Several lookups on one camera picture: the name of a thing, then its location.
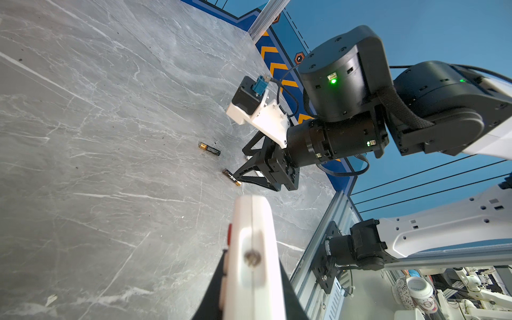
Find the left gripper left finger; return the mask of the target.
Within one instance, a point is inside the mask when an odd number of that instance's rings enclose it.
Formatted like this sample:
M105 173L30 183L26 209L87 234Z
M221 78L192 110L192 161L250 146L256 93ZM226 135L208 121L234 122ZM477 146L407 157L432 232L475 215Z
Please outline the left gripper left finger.
M223 312L220 309L221 284L224 277L224 262L227 250L223 250L221 259L219 260L213 277L203 296L201 303L195 312L192 320L220 320Z

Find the white remote control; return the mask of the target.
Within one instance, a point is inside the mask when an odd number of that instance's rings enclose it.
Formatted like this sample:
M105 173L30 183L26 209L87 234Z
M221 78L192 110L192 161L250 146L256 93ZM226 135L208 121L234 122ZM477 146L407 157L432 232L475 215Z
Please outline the white remote control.
M259 195L235 200L223 263L223 319L285 319L285 300L273 214Z

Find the black AAA battery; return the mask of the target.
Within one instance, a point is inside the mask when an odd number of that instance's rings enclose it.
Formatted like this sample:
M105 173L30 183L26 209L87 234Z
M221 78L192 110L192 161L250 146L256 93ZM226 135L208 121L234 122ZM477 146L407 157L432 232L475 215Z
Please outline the black AAA battery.
M204 151L207 151L209 153L212 153L216 156L220 156L221 155L221 151L212 147L212 146L209 146L208 144L206 143L202 143L202 142L199 142L198 143L198 147Z
M232 172L230 172L228 169L224 169L223 170L223 174L228 177L234 184L236 184L237 186L241 186L241 182L238 181L234 174Z

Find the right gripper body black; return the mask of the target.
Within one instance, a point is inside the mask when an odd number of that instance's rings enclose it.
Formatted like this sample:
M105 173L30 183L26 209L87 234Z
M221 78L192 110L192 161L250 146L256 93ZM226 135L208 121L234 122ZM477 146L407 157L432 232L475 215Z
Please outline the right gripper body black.
M267 188L280 191L284 185L290 191L297 189L299 169L317 165L333 177L361 175L361 171L337 173L322 165L345 157L365 161L365 154L383 154L388 144L385 124L369 115L358 115L338 122L308 120L289 126L282 118L267 122Z

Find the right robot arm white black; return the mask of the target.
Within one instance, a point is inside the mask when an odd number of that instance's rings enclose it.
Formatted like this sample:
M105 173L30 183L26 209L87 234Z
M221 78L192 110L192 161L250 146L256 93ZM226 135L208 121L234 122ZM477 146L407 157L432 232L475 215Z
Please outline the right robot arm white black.
M402 155L511 158L511 95L486 70L441 61L403 67L393 79L381 39L365 25L333 37L300 64L307 121L293 125L269 101L268 77L244 77L227 108L257 135L236 180L273 191L297 189L302 167L366 153L393 141ZM313 260L317 277L332 269L379 270L414 253L511 237L511 179L466 201L329 233Z

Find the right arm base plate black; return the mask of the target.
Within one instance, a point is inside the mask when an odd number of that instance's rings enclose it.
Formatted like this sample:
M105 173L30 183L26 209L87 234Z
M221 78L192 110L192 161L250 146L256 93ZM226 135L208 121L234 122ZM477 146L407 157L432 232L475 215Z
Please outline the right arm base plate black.
M322 290L330 294L334 279L351 265L349 237L343 235L336 222L330 221L321 238L311 270Z

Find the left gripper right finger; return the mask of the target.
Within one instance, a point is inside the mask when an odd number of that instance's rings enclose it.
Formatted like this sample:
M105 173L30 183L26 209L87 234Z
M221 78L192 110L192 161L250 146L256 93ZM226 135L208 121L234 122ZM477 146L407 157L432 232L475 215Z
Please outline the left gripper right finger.
M296 296L282 263L279 263L279 266L281 271L286 320L309 320Z

